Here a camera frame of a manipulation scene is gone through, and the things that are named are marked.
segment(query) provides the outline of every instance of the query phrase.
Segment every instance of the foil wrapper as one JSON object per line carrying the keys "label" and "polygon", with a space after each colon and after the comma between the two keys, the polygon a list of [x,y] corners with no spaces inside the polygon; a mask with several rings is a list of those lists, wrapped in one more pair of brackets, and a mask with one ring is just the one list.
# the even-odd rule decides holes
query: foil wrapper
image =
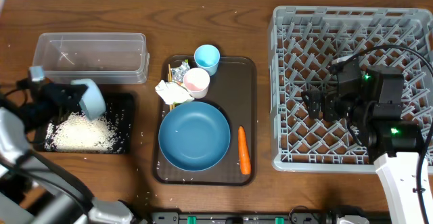
{"label": "foil wrapper", "polygon": [[171,68],[172,81],[181,85],[183,83],[183,77],[189,69],[191,68],[189,67],[188,60],[182,62],[182,65],[180,65],[180,67]]}

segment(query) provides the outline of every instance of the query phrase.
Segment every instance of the plastic container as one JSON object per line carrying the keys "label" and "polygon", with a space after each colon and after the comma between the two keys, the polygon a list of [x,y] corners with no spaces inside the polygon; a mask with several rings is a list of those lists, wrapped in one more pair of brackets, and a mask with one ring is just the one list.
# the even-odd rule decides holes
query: plastic container
{"label": "plastic container", "polygon": [[[336,78],[328,71],[331,61],[370,47],[405,45],[432,61],[432,30],[433,16],[426,9],[276,7],[268,27],[273,167],[278,171],[375,173],[367,149],[353,142],[346,121],[311,120],[300,94],[334,88]],[[382,64],[402,71],[401,117],[417,122],[425,139],[433,123],[433,83],[420,60],[388,49],[364,55],[359,62],[363,70]],[[426,160],[432,174],[432,148]]]}
{"label": "plastic container", "polygon": [[45,33],[33,66],[43,66],[55,83],[92,79],[97,84],[137,84],[147,80],[146,38],[137,33]]}

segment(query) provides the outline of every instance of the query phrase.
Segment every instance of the orange carrot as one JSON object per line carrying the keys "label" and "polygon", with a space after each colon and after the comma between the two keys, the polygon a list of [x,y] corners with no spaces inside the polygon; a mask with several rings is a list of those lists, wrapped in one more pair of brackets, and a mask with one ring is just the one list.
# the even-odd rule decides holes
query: orange carrot
{"label": "orange carrot", "polygon": [[237,140],[239,142],[239,160],[241,166],[241,172],[244,175],[251,173],[251,162],[250,155],[248,154],[248,146],[246,143],[245,130],[242,126],[239,127],[237,132]]}

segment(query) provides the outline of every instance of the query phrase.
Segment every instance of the blue cup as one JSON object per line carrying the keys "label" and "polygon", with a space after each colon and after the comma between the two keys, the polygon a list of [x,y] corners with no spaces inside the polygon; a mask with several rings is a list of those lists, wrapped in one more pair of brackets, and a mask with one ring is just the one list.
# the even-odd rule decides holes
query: blue cup
{"label": "blue cup", "polygon": [[219,50],[213,45],[202,45],[194,53],[197,67],[205,69],[209,76],[217,72],[219,58]]}

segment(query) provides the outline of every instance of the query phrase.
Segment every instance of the white cup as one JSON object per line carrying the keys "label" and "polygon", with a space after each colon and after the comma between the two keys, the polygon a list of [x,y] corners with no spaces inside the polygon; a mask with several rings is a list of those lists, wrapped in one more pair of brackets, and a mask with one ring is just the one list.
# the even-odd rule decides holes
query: white cup
{"label": "white cup", "polygon": [[192,68],[183,76],[183,84],[196,99],[201,99],[208,93],[209,83],[209,74],[202,68]]}

